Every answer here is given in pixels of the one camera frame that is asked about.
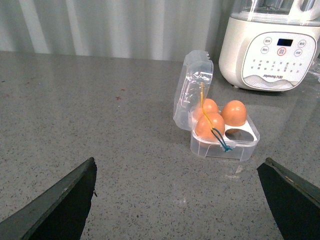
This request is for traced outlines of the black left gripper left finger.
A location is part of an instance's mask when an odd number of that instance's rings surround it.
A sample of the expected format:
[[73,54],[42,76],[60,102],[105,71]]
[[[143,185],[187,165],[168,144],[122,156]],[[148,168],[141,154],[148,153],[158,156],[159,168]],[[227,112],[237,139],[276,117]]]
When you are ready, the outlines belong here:
[[2,240],[79,240],[95,194],[93,157],[0,223]]

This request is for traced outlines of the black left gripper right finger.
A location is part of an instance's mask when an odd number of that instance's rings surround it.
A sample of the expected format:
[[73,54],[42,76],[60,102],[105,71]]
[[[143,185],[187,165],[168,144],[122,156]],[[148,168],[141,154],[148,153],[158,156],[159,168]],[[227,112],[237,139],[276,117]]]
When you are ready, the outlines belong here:
[[320,238],[320,188],[266,158],[257,172],[280,233],[285,240]]

